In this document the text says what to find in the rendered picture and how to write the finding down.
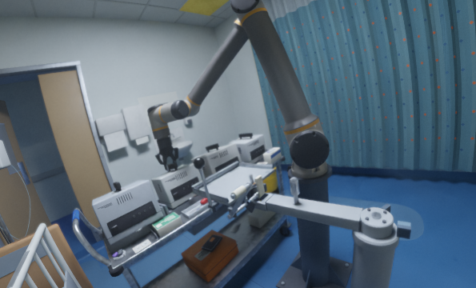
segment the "white bed rail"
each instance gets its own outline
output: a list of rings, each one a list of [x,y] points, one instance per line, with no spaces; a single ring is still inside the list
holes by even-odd
[[[30,275],[28,274],[28,270],[30,269],[30,265],[33,260],[36,261],[38,267],[46,277],[51,287],[58,288],[37,254],[38,245],[42,245],[42,248],[44,248],[44,251],[51,260],[51,263],[53,263],[54,268],[60,275],[60,278],[62,278],[64,282],[63,288],[81,288],[78,280],[72,274],[72,271],[70,271],[67,262],[63,258],[62,253],[60,253],[56,243],[54,243],[53,237],[44,223],[40,224],[35,231],[35,235],[31,239],[28,248],[26,248],[26,251],[24,252],[24,255],[22,256],[21,261],[19,262],[19,265],[15,270],[7,288],[21,288],[24,281],[26,281],[30,288],[37,288],[37,285],[35,285],[33,279],[31,279]]]

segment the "yellow ceiling panel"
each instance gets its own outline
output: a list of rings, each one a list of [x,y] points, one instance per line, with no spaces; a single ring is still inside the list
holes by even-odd
[[[181,11],[211,16],[229,0],[188,0]]]

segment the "brown box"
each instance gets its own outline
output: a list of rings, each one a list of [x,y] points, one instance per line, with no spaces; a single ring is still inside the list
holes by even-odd
[[[212,252],[202,250],[202,246],[212,235],[222,237]],[[213,278],[238,254],[238,244],[232,238],[211,230],[190,248],[182,252],[184,263],[207,282]]]

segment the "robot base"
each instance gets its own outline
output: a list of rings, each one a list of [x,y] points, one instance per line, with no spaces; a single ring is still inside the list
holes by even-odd
[[[351,275],[351,268],[353,264],[339,260],[336,258],[330,257],[330,269],[332,270],[330,273],[333,274],[337,279],[334,282],[340,282],[343,286],[334,284],[332,282],[321,286],[321,287],[312,287],[308,286],[306,282],[303,280],[302,277],[302,261],[300,260],[300,253],[296,256],[293,263],[287,271],[284,273],[284,276],[280,279],[277,283],[277,288],[301,288],[301,287],[309,287],[309,288],[342,288],[348,285],[348,280],[350,279]]]

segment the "white cylindrical base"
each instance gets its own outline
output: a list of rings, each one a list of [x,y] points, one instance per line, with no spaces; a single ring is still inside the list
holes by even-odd
[[[396,225],[392,235],[373,239],[362,232],[353,232],[353,272],[351,288],[388,288],[394,262],[394,252],[399,244]]]

